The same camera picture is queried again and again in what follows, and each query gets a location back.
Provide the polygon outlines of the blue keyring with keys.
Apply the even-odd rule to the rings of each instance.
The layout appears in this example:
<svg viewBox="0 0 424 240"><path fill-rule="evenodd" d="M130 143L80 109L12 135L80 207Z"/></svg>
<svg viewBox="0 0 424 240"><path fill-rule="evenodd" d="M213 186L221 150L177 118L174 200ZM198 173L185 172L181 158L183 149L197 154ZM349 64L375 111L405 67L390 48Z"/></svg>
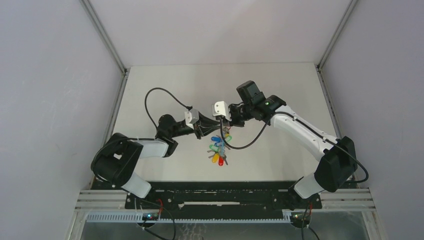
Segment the blue keyring with keys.
<svg viewBox="0 0 424 240"><path fill-rule="evenodd" d="M228 143L232 140L232 136L230 135L230 126L225 126L223 130L223 136L217 134L210 138L211 144L209 145L208 153L211 155L208 157L213 164L217 164L219 167L223 167L224 165L228 165L226 150L230 150L228 145L224 142L226 140Z"/></svg>

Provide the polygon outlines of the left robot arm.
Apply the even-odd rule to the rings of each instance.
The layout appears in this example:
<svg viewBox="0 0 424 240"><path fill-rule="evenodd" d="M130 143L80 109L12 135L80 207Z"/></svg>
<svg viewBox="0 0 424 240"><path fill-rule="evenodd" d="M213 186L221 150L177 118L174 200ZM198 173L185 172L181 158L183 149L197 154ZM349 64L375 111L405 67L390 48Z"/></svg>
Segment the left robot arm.
<svg viewBox="0 0 424 240"><path fill-rule="evenodd" d="M94 175L111 185L137 197L143 208L156 203L157 196L151 184L141 178L135 168L140 159L167 158L178 146L176 137L194 134L201 139L220 129L220 122L201 113L185 113L185 119L176 121L170 114L159 118L154 138L127 137L115 133L95 154L90 169Z"/></svg>

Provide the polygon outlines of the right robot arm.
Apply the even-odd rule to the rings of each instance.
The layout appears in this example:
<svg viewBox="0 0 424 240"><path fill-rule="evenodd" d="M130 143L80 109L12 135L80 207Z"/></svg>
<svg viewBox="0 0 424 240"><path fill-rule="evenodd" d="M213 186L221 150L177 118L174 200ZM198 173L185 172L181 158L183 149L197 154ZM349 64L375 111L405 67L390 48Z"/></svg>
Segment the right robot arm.
<svg viewBox="0 0 424 240"><path fill-rule="evenodd" d="M248 120L263 121L266 126L286 131L317 160L313 173L303 176L289 189L289 203L302 208L309 198L323 191L334 193L357 169L365 176L353 184L369 179L367 169L356 157L355 144L347 136L337 138L327 134L300 117L283 99L276 95L265 97L254 81L247 81L236 89L241 103L230 104L229 125L242 127Z"/></svg>

